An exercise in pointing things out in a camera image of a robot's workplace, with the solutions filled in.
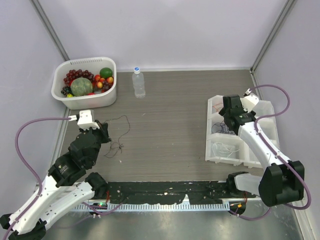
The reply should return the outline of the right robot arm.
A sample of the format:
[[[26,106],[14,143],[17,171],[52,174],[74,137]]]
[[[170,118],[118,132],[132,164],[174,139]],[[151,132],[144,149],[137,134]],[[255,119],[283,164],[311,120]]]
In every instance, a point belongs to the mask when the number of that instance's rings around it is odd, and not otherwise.
[[[224,123],[248,145],[264,170],[262,177],[247,172],[230,174],[226,193],[236,198],[246,191],[259,196],[268,207],[300,201],[305,192],[305,168],[300,161],[291,161],[263,132],[253,110],[258,102],[259,98],[254,94],[222,98],[219,114]]]

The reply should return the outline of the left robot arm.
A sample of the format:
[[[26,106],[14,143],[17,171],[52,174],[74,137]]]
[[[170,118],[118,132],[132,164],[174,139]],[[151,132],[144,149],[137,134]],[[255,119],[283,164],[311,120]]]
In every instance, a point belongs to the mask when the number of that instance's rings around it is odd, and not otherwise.
[[[97,172],[86,176],[71,192],[65,192],[96,164],[101,145],[111,141],[108,123],[95,120],[94,124],[96,127],[79,130],[68,151],[56,159],[38,190],[22,207],[1,216],[0,225],[6,231],[3,239],[41,240],[47,230],[78,204],[106,195],[108,184]]]

